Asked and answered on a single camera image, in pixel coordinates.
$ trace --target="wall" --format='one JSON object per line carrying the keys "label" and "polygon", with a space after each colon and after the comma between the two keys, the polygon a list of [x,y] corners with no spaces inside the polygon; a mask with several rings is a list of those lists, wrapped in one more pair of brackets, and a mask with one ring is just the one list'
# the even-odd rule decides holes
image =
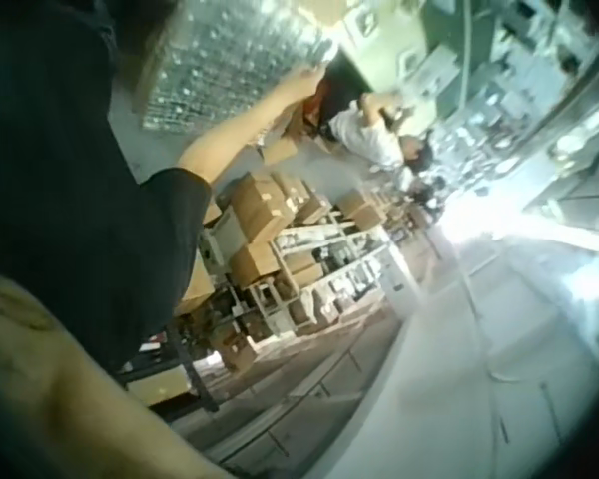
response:
{"label": "wall", "polygon": [[[394,12],[394,2],[384,2],[379,9],[378,34],[357,48],[343,22],[335,27],[337,39],[346,56],[364,77],[370,88],[377,92],[394,90],[398,85],[397,57],[404,50],[427,52],[423,24],[419,17],[408,17]],[[413,118],[408,122],[409,133],[418,135],[424,132],[435,120],[435,102],[422,102],[415,105]]]}

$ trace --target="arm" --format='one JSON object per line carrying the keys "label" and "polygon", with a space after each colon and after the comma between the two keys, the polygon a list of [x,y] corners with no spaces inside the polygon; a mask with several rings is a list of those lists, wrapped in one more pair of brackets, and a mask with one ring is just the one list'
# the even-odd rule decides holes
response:
{"label": "arm", "polygon": [[404,108],[401,110],[401,116],[395,120],[395,122],[392,124],[392,127],[390,128],[390,130],[399,135],[399,132],[401,131],[401,128],[404,126],[404,124],[406,123],[406,121],[408,121],[409,118],[412,118],[412,115],[414,114],[414,109],[412,108]]}
{"label": "arm", "polygon": [[361,110],[363,111],[366,124],[369,127],[383,122],[383,116],[380,111],[386,108],[399,105],[401,99],[395,94],[364,93],[359,99]]}
{"label": "arm", "polygon": [[212,183],[236,154],[289,105],[314,95],[325,73],[321,67],[291,74],[250,110],[220,123],[195,140],[178,166]]}
{"label": "arm", "polygon": [[0,400],[67,477],[232,477],[122,390],[42,304],[1,277]]}

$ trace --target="warehouse shelf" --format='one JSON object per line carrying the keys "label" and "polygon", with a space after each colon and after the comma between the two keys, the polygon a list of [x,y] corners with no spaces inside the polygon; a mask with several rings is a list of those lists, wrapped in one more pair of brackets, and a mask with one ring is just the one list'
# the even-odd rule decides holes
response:
{"label": "warehouse shelf", "polygon": [[315,241],[315,242],[310,242],[307,244],[300,244],[298,246],[280,248],[280,253],[284,256],[288,256],[289,254],[296,254],[298,252],[312,251],[313,249],[317,249],[319,247],[326,247],[331,244],[337,244],[338,242],[343,242],[346,240],[354,240],[355,238],[361,238],[366,235],[369,235],[371,232],[372,232],[372,230],[369,230],[366,232],[359,232],[359,233],[353,233],[351,235],[346,235],[345,237],[324,239],[322,241]]}
{"label": "warehouse shelf", "polygon": [[341,223],[326,223],[324,225],[307,225],[303,227],[290,227],[285,228],[280,232],[280,235],[301,235],[303,233],[315,233],[315,232],[334,232],[338,233],[339,228],[354,227],[355,222],[341,222]]}
{"label": "warehouse shelf", "polygon": [[376,256],[377,254],[381,253],[382,251],[384,251],[385,249],[388,248],[387,244],[384,244],[378,248],[376,248],[375,250],[365,254],[364,256],[362,256],[360,259],[355,260],[354,262],[352,262],[351,264],[347,264],[346,266],[344,266],[341,269],[338,269],[335,272],[332,272],[331,274],[323,277],[322,279],[314,282],[313,284],[306,286],[304,288],[302,288],[302,291],[308,291],[308,290],[313,290],[316,289],[320,286],[323,286],[325,284],[330,283],[331,281],[335,281],[336,279],[339,279],[342,276],[347,275],[349,272],[353,271],[354,269],[360,267],[361,265],[363,265],[366,261],[368,261],[369,259],[372,259],[374,256]]}

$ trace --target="shelving unit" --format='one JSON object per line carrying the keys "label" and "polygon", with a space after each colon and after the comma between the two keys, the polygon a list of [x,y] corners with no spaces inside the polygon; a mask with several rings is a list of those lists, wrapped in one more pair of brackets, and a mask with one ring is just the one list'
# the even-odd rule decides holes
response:
{"label": "shelving unit", "polygon": [[[382,246],[376,248],[375,250],[369,253],[360,254],[357,250],[357,247],[354,244],[354,240],[357,240],[359,238],[370,237],[376,232],[376,229],[371,229],[365,232],[347,234],[345,232],[345,229],[353,227],[355,223],[352,221],[339,222],[336,217],[341,216],[341,212],[330,212],[327,215],[328,223],[325,223],[323,225],[287,228],[280,232],[278,236],[278,238],[280,238],[291,235],[301,236],[302,234],[314,235],[316,233],[324,233],[325,236],[332,236],[332,238],[310,241],[303,244],[288,247],[279,247],[276,240],[271,242],[271,248],[280,266],[280,271],[282,272],[282,275],[285,277],[287,284],[291,287],[291,290],[293,291],[293,297],[291,299],[283,300],[278,291],[276,290],[272,279],[269,279],[264,284],[260,284],[257,286],[254,285],[249,288],[249,292],[253,297],[254,302],[258,306],[260,314],[267,322],[271,330],[296,331],[302,328],[304,325],[313,324],[312,321],[309,321],[305,324],[296,325],[292,321],[291,315],[289,313],[289,306],[295,301],[300,300],[300,296],[303,292],[313,292],[318,287],[321,287],[325,284],[329,284],[332,281],[335,281],[339,278],[345,277],[346,275],[353,272],[359,267],[363,269],[363,272],[366,275],[366,277],[372,278],[376,283],[376,278],[371,273],[371,271],[369,271],[367,263],[369,260],[373,259],[376,254],[383,251],[386,248],[386,245],[383,244]],[[338,269],[337,271],[328,274],[322,279],[316,281],[314,284],[300,288],[295,282],[293,274],[291,273],[285,261],[285,258],[291,254],[312,251],[314,249],[327,247],[342,242],[347,243],[348,248],[350,249],[350,252],[354,257],[355,261]],[[275,301],[275,306],[265,307],[264,298],[261,296],[262,289],[268,289],[270,291],[270,294]],[[279,322],[281,320],[286,324],[280,326]]]}

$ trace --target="cardboard box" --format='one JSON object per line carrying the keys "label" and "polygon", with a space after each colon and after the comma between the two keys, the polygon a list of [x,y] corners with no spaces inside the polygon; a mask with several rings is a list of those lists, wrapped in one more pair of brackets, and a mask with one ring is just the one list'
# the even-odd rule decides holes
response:
{"label": "cardboard box", "polygon": [[309,11],[317,23],[324,27],[334,27],[337,22],[343,20],[348,3],[346,0],[293,0],[295,6]]}
{"label": "cardboard box", "polygon": [[333,304],[337,300],[337,295],[334,293],[329,284],[316,287],[312,292],[312,295],[314,297],[315,307]]}
{"label": "cardboard box", "polygon": [[291,272],[301,271],[317,263],[315,258],[312,257],[312,253],[309,251],[290,254],[284,258],[284,261]]}
{"label": "cardboard box", "polygon": [[258,357],[247,337],[232,324],[217,328],[209,338],[209,343],[220,354],[230,372],[245,372]]}
{"label": "cardboard box", "polygon": [[206,301],[215,290],[213,281],[202,261],[202,256],[199,251],[196,251],[196,262],[193,266],[191,281],[180,304],[175,309],[175,316],[181,316],[193,311]]}
{"label": "cardboard box", "polygon": [[266,242],[244,246],[231,258],[229,267],[233,279],[242,289],[280,269],[273,250]]}
{"label": "cardboard box", "polygon": [[[309,286],[316,282],[318,279],[323,278],[323,267],[318,262],[313,262],[312,265],[292,271],[293,280],[296,282],[299,288]],[[276,288],[280,295],[286,299],[291,297],[292,289],[287,284],[286,278],[282,273],[279,273],[276,277]]]}
{"label": "cardboard box", "polygon": [[296,214],[296,220],[303,225],[314,225],[328,215],[332,208],[330,201],[324,195],[310,193],[310,198]]}
{"label": "cardboard box", "polygon": [[271,177],[278,184],[285,198],[291,200],[297,210],[310,198],[310,193],[299,177],[283,172],[273,172]]}
{"label": "cardboard box", "polygon": [[261,149],[265,165],[274,165],[298,153],[298,144],[289,136],[282,136],[276,142]]}
{"label": "cardboard box", "polygon": [[327,304],[320,308],[316,307],[315,318],[317,319],[317,324],[331,325],[339,319],[339,311],[337,311],[334,304]]}
{"label": "cardboard box", "polygon": [[231,204],[249,242],[273,240],[295,217],[292,205],[269,175],[246,175],[238,183]]}
{"label": "cardboard box", "polygon": [[130,382],[127,387],[131,395],[137,397],[145,406],[153,406],[189,392],[189,381],[184,367],[177,366]]}
{"label": "cardboard box", "polygon": [[289,304],[289,314],[296,325],[306,324],[312,320],[311,314],[308,313],[305,305],[299,299]]}
{"label": "cardboard box", "polygon": [[204,224],[207,225],[213,220],[219,218],[221,215],[222,210],[220,210],[220,207],[218,207],[218,204],[216,203],[215,199],[211,198],[209,206],[207,207],[207,212],[204,215]]}
{"label": "cardboard box", "polygon": [[355,189],[339,200],[337,206],[345,218],[352,218],[355,213],[372,203],[372,198],[367,192]]}
{"label": "cardboard box", "polygon": [[386,220],[386,214],[375,205],[367,205],[352,216],[352,220],[357,227],[362,230],[370,230],[371,228],[382,225]]}
{"label": "cardboard box", "polygon": [[316,282],[318,279],[322,278],[323,267],[321,267],[321,264],[319,263],[306,267],[301,271],[294,272],[293,274],[293,279],[300,288],[309,286]]}
{"label": "cardboard box", "polygon": [[273,335],[273,332],[271,331],[269,326],[256,312],[245,314],[240,318],[240,321],[247,329],[247,332],[249,333],[249,336],[251,337],[253,342],[264,341],[265,339]]}

